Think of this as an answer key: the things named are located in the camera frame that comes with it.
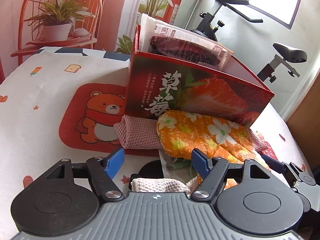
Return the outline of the pink knitted cloth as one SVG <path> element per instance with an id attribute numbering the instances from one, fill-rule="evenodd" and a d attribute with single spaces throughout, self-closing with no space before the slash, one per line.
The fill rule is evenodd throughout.
<path id="1" fill-rule="evenodd" d="M 157 121 L 125 115 L 114 125 L 121 146 L 125 149 L 147 150 L 163 149 L 158 134 Z M 251 142 L 256 152 L 267 149 L 267 144 L 248 129 Z"/>

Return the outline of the orange floral fabric mitt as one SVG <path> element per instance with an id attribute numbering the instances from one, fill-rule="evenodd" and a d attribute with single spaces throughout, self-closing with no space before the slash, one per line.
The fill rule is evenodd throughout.
<path id="1" fill-rule="evenodd" d="M 164 152 L 175 159 L 190 160 L 196 148 L 232 164 L 259 160 L 248 129 L 223 118 L 168 110 L 158 118 L 157 134 Z"/>

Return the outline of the cream knitted cloth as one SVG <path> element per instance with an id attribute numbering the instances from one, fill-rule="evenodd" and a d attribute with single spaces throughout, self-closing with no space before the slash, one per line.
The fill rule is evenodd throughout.
<path id="1" fill-rule="evenodd" d="M 183 182 L 170 179 L 150 179 L 150 178 L 135 178 L 131 182 L 131 191 L 133 192 L 155 192 L 155 193 L 175 193 L 184 192 L 188 196 L 197 188 L 199 180 L 197 177 L 188 181 L 186 184 Z"/>

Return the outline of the printed room backdrop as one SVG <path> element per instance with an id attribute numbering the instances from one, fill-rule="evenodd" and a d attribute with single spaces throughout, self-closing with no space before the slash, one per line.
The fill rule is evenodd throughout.
<path id="1" fill-rule="evenodd" d="M 174 23 L 182 0 L 1 0 L 1 79 L 42 47 L 131 53 L 143 14 Z"/>

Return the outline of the black round object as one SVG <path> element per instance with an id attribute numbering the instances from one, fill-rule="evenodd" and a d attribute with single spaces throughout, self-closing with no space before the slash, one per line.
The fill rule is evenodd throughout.
<path id="1" fill-rule="evenodd" d="M 145 164 L 138 173 L 130 176 L 129 190 L 132 190 L 131 183 L 136 178 L 163 179 L 162 163 L 160 160 L 154 160 Z"/>

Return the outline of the red bear mat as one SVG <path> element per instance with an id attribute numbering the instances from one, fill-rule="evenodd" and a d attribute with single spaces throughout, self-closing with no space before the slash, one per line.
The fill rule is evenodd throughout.
<path id="1" fill-rule="evenodd" d="M 110 153 L 120 148 L 114 124 L 124 115 L 125 87 L 87 83 L 72 97 L 59 127 L 61 141 L 71 148 Z"/>

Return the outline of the red strawberry cardboard box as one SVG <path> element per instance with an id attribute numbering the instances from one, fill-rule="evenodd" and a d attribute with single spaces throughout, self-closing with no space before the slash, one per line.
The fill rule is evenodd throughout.
<path id="1" fill-rule="evenodd" d="M 137 27 L 127 72 L 124 113 L 157 119 L 173 109 L 251 126 L 274 93 L 231 56 L 222 71 L 140 50 Z"/>

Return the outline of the white patterned tablecloth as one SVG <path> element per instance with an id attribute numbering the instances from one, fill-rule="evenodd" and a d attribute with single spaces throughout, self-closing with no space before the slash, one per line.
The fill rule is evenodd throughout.
<path id="1" fill-rule="evenodd" d="M 258 161 L 229 163 L 226 185 L 212 202 L 184 192 L 122 190 L 123 200 L 99 202 L 86 161 L 115 150 L 68 147 L 59 127 L 81 85 L 126 90 L 130 57 L 41 52 L 3 81 L 1 239 L 299 239 L 298 227 L 319 225 L 319 211 L 304 211 L 297 190 L 259 154 Z M 123 149 L 113 178 L 119 189 L 121 174 L 154 156 L 154 149 Z"/>

